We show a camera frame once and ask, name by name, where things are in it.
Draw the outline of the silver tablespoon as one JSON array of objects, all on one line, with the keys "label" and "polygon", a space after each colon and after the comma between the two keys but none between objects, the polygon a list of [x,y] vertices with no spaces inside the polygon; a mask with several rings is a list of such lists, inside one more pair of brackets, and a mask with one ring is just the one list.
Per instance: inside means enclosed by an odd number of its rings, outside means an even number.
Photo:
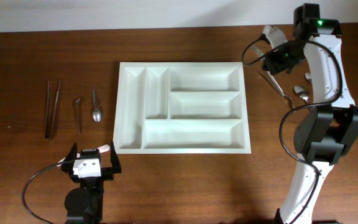
[{"label": "silver tablespoon", "polygon": [[295,85],[293,87],[293,91],[295,92],[295,94],[297,96],[299,96],[306,104],[309,103],[309,98],[310,98],[310,95],[308,93],[308,90],[301,86],[301,85]]},{"label": "silver tablespoon", "polygon": [[306,78],[308,83],[312,84],[311,74],[310,73],[305,73],[305,78]]}]

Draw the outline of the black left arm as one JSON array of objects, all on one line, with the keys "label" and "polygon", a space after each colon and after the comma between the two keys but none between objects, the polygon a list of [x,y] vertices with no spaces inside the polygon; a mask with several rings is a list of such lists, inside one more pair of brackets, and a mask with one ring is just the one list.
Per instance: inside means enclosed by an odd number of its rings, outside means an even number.
[{"label": "black left arm", "polygon": [[114,143],[77,151],[74,144],[60,168],[80,186],[65,197],[67,223],[100,223],[103,219],[104,182],[122,172]]}]

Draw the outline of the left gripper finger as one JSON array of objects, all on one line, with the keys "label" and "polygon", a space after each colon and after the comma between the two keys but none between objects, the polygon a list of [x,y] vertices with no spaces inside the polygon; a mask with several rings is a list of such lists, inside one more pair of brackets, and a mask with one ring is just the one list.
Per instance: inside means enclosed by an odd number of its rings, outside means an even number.
[{"label": "left gripper finger", "polygon": [[114,174],[120,174],[122,172],[122,167],[120,160],[117,156],[113,141],[110,142],[110,161],[112,172]]},{"label": "left gripper finger", "polygon": [[72,168],[74,165],[74,161],[77,158],[77,143],[75,142],[70,149],[70,152],[64,158],[64,164],[61,165],[61,168]]}]

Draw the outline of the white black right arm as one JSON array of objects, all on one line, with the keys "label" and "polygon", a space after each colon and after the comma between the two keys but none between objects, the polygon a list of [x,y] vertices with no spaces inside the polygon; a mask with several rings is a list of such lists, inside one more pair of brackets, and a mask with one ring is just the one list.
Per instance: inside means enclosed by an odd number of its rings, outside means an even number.
[{"label": "white black right arm", "polygon": [[341,61],[339,21],[322,19],[319,5],[305,3],[294,11],[294,40],[264,30],[272,50],[263,69],[272,75],[306,60],[311,73],[313,102],[294,133],[295,175],[275,223],[311,223],[325,178],[358,137],[358,108],[347,88]]}]

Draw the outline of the small silver teaspoon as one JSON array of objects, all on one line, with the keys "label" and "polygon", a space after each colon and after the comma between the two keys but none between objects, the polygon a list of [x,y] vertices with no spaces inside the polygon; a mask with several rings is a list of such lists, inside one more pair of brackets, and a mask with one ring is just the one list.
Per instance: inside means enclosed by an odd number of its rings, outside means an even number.
[{"label": "small silver teaspoon", "polygon": [[98,100],[97,100],[96,90],[92,90],[92,98],[93,98],[93,105],[94,105],[94,109],[92,111],[92,116],[96,122],[100,122],[101,118],[102,118],[102,114],[101,114],[100,109],[98,108]]}]

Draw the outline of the silver fork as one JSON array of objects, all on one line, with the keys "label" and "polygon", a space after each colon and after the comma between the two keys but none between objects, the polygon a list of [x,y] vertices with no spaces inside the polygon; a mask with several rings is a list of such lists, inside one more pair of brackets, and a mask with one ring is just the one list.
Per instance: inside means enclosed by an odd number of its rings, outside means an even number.
[{"label": "silver fork", "polygon": [[270,84],[270,86],[285,100],[287,100],[287,103],[290,107],[290,109],[295,108],[295,104],[292,101],[292,99],[282,90],[281,86],[278,84],[278,82],[274,79],[274,77],[269,72],[262,72],[259,71],[259,74],[262,75],[265,80]]},{"label": "silver fork", "polygon": [[251,45],[250,49],[258,56],[258,58],[261,58],[264,55],[264,53],[254,45]]}]

